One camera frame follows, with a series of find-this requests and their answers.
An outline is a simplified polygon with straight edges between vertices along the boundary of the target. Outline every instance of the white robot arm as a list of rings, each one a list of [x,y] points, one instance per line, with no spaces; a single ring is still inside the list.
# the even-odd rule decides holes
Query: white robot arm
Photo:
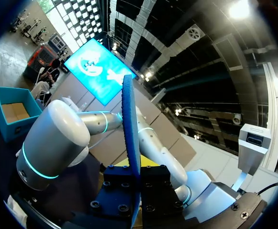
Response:
[[[185,170],[162,145],[139,109],[137,119],[140,152],[168,167],[174,188],[185,184]],[[28,186],[45,189],[66,167],[85,158],[91,135],[115,130],[121,124],[120,114],[104,111],[75,113],[64,102],[54,100],[30,129],[17,160],[17,170]]]

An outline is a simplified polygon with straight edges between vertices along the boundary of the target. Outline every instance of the machine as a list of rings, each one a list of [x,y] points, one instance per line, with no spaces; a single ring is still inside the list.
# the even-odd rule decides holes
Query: machine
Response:
[[[132,90],[126,85],[123,83],[122,116],[104,111],[75,113],[64,102],[54,100],[24,140],[16,164],[18,174],[27,187],[43,190],[69,165],[85,158],[91,135],[115,130],[123,124],[130,166],[109,166],[104,172],[102,189],[90,203],[91,214],[76,214],[74,220],[61,228],[130,228],[139,209],[139,193],[144,228],[250,227],[266,202],[256,193],[237,191],[244,174],[253,175],[261,163],[269,148],[270,131],[243,126],[239,137],[241,180],[228,187],[213,182],[202,170],[186,173],[145,122],[140,110],[128,107],[133,97],[126,95],[125,90]],[[160,166],[138,169],[139,150]],[[20,206],[29,215],[37,214],[30,211],[27,202]],[[41,227],[60,228],[44,217],[39,218]]]
[[[34,44],[39,45],[41,42],[44,41],[43,36],[46,36],[48,33],[47,27],[43,27],[31,40]]]
[[[40,68],[46,67],[57,58],[57,53],[66,47],[66,43],[54,33],[47,43],[40,44],[29,58],[23,76],[36,82]]]
[[[18,14],[18,17],[16,18],[16,20],[13,23],[11,23],[11,31],[12,32],[16,32],[19,29],[19,27],[21,26],[22,22],[29,17],[30,13],[26,13],[26,11],[27,10],[25,9],[23,12]]]
[[[33,25],[24,25],[24,29],[21,31],[22,36],[26,36],[26,37],[31,37],[31,32],[32,30],[37,27],[42,21],[39,20],[38,18],[34,20],[34,24]]]

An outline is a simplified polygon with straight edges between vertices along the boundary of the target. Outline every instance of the white wall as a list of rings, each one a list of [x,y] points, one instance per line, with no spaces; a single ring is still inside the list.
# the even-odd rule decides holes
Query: white wall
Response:
[[[42,27],[46,26],[47,30],[48,30],[48,34],[47,36],[45,36],[45,41],[48,41],[49,38],[51,37],[51,35],[53,33],[57,33],[56,29],[54,28],[54,26],[51,24],[50,20],[48,19],[48,17],[45,15],[45,13],[43,12],[42,8],[40,7],[40,5],[38,4],[38,2],[36,0],[32,1],[27,7],[25,7],[27,9],[27,12],[30,13],[30,16],[25,20],[25,22],[29,25],[32,25],[35,19],[40,19],[42,22],[35,27],[32,30],[32,36],[36,35],[36,33],[38,33]],[[73,52],[67,48],[68,50],[68,54],[72,54]]]
[[[186,165],[186,171],[206,169],[217,182],[232,186],[241,174],[238,169],[238,157],[224,150],[183,135],[186,141],[196,151],[194,158]],[[246,192],[258,192],[268,185],[278,182],[278,174],[260,167],[254,176],[247,175],[241,188]],[[278,187],[273,187],[261,194],[270,202]]]

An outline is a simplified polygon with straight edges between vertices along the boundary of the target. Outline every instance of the window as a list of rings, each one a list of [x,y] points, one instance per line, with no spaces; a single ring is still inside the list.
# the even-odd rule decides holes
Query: window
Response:
[[[67,24],[67,27],[68,27],[68,28],[71,28],[72,26],[73,26],[72,22],[69,22],[69,23]]]
[[[72,34],[72,36],[73,36],[74,38],[77,38],[77,37],[78,37],[78,34],[77,34],[75,28],[72,28],[72,29],[70,30],[70,32],[71,32],[71,34]]]
[[[37,0],[37,1],[44,13],[47,13],[54,8],[54,4],[51,0]]]
[[[72,52],[76,52],[80,48],[69,31],[62,36],[62,39],[66,42]]]
[[[64,16],[64,17],[63,17],[63,20],[64,20],[64,21],[68,21],[68,20],[69,20],[69,16],[68,16],[68,15]]]
[[[78,43],[79,46],[82,46],[82,45],[83,45],[83,43],[82,43],[82,41],[81,41],[80,39],[77,40],[76,42]]]
[[[83,33],[80,35],[80,39],[83,42],[83,44],[85,44],[87,42],[87,39]]]
[[[76,16],[75,16],[74,12],[71,12],[68,15],[69,15],[69,17],[71,19],[72,24],[73,25],[77,24],[77,19],[76,19]]]
[[[87,12],[83,13],[83,18],[86,18],[86,17],[88,17],[88,13]]]
[[[57,9],[62,17],[67,15],[67,12],[65,11],[62,3],[57,6]]]
[[[86,8],[85,5],[80,6],[80,11],[83,11]]]
[[[59,35],[62,35],[66,31],[68,31],[68,28],[67,28],[64,20],[59,15],[59,12],[57,11],[56,8],[54,8],[53,10],[48,12],[46,15]]]
[[[96,0],[37,0],[51,24],[75,52],[102,32]]]
[[[76,13],[76,16],[77,16],[78,18],[81,17],[81,16],[82,16],[81,11],[77,12],[77,13]]]
[[[73,5],[73,9],[76,10],[77,8],[78,8],[78,4],[76,3]]]
[[[69,3],[69,2],[68,2],[67,4],[64,5],[64,8],[65,8],[66,10],[69,9],[70,7],[71,7],[71,3]]]

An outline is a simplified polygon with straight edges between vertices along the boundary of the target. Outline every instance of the blue screen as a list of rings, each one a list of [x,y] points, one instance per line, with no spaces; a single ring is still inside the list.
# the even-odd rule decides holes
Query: blue screen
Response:
[[[122,89],[124,75],[135,77],[122,61],[95,39],[84,44],[64,64],[104,106]]]

